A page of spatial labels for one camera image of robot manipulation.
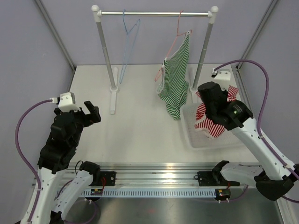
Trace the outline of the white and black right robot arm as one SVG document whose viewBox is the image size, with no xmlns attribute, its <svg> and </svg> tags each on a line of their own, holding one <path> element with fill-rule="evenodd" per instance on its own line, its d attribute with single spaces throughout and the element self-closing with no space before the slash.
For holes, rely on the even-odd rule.
<svg viewBox="0 0 299 224">
<path fill-rule="evenodd" d="M 288 193 L 299 179 L 299 168 L 257 127 L 250 109 L 240 100 L 229 102 L 228 92 L 222 91 L 215 82 L 201 84 L 198 92 L 206 107 L 206 116 L 236 136 L 259 162 L 257 166 L 247 166 L 221 161 L 212 170 L 213 182 L 254 186 L 271 201 Z"/>
</svg>

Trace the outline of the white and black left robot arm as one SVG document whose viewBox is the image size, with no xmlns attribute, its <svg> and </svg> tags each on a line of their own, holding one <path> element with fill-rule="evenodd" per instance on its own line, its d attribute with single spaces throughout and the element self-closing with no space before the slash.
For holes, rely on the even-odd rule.
<svg viewBox="0 0 299 224">
<path fill-rule="evenodd" d="M 84 104 L 89 113 L 82 108 L 63 111 L 61 107 L 54 110 L 55 118 L 45 146 L 40 151 L 38 168 L 35 169 L 26 159 L 19 144 L 19 130 L 26 115 L 45 103 L 54 103 L 54 98 L 41 101 L 27 109 L 20 117 L 15 129 L 15 145 L 21 159 L 36 178 L 28 208 L 21 224 L 63 224 L 65 218 L 78 197 L 88 185 L 95 186 L 101 180 L 100 166 L 84 162 L 70 185 L 60 195 L 58 186 L 69 167 L 70 160 L 76 153 L 83 129 L 101 121 L 99 108 L 90 101 Z"/>
</svg>

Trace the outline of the green striped tank top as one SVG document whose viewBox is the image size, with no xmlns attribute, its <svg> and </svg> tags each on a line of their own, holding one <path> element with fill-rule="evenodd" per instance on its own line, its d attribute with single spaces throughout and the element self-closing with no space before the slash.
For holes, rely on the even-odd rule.
<svg viewBox="0 0 299 224">
<path fill-rule="evenodd" d="M 174 120 L 180 119 L 180 108 L 186 104 L 189 83 L 186 81 L 189 61 L 191 31 L 187 31 L 177 51 L 164 59 L 162 81 L 156 88 L 159 98 L 165 102 L 167 112 Z"/>
</svg>

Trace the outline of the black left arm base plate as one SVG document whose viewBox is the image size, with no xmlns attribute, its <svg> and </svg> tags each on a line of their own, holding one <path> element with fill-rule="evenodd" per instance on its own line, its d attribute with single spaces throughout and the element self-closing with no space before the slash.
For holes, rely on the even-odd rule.
<svg viewBox="0 0 299 224">
<path fill-rule="evenodd" d="M 93 175 L 93 181 L 90 186 L 115 186 L 116 172 L 115 171 L 100 171 Z"/>
</svg>

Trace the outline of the blue wire hanger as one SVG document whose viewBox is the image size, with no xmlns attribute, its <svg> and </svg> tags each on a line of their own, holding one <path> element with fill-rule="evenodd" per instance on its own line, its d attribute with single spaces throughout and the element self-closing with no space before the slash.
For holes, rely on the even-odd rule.
<svg viewBox="0 0 299 224">
<path fill-rule="evenodd" d="M 122 12 L 122 22 L 123 22 L 124 30 L 126 33 L 126 40 L 125 40 L 124 54 L 123 54 L 123 58 L 122 58 L 122 67 L 121 67 L 121 73 L 120 73 L 120 77 L 119 77 L 119 84 L 122 84 L 124 76 L 126 74 L 126 69 L 127 69 L 128 63 L 130 62 L 131 56 L 133 54 L 135 42 L 137 40 L 139 28 L 140 28 L 140 24 L 141 24 L 141 20 L 137 19 L 136 22 L 134 23 L 134 25 L 129 28 L 126 24 L 125 13 L 126 13 L 126 10 L 124 9 Z"/>
</svg>

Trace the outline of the pink wire hanger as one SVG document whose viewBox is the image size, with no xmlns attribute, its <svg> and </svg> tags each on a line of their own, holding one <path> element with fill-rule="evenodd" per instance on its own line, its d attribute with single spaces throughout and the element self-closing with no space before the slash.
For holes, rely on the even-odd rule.
<svg viewBox="0 0 299 224">
<path fill-rule="evenodd" d="M 180 37 L 180 36 L 182 36 L 182 35 L 186 35 L 186 34 L 188 33 L 188 32 L 184 32 L 184 33 L 180 33 L 180 32 L 179 32 L 179 22 L 180 22 L 180 18 L 181 18 L 181 16 L 182 16 L 182 13 L 183 13 L 183 12 L 184 12 L 184 10 L 180 11 L 180 13 L 179 13 L 178 20 L 177 20 L 177 31 L 176 31 L 176 36 L 175 36 L 175 39 L 174 39 L 174 41 L 173 41 L 173 43 L 172 43 L 172 45 L 171 45 L 171 47 L 170 47 L 170 49 L 169 49 L 169 51 L 168 51 L 166 57 L 170 56 L 170 54 L 171 54 L 171 52 L 172 52 L 172 49 L 173 49 L 174 45 L 176 44 L 176 41 L 177 41 L 178 37 Z M 162 75 L 162 73 L 163 73 L 163 72 L 162 72 L 162 69 L 163 69 L 163 64 L 161 65 L 160 69 L 158 70 L 158 72 L 157 72 L 157 74 L 156 74 L 156 76 L 155 76 L 155 79 L 154 79 L 155 82 L 156 82 L 156 81 L 160 78 L 160 76 Z"/>
</svg>

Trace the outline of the red striped tank top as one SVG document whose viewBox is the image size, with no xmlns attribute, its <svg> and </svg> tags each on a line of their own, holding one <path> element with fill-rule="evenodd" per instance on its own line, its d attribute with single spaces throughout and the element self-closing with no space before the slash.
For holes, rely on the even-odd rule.
<svg viewBox="0 0 299 224">
<path fill-rule="evenodd" d="M 229 85 L 227 101 L 237 100 L 239 89 L 237 87 Z M 196 110 L 196 120 L 194 123 L 195 131 L 202 131 L 207 138 L 216 139 L 225 132 L 225 127 L 222 125 L 214 124 L 212 120 L 206 117 L 206 107 L 201 103 Z"/>
</svg>

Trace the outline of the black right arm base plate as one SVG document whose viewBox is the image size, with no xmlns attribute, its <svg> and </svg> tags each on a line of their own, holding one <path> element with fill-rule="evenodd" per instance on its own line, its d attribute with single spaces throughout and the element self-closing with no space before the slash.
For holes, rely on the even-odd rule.
<svg viewBox="0 0 299 224">
<path fill-rule="evenodd" d="M 241 184 L 235 181 L 227 181 L 220 173 L 213 171 L 199 171 L 194 176 L 201 187 L 238 187 Z"/>
</svg>

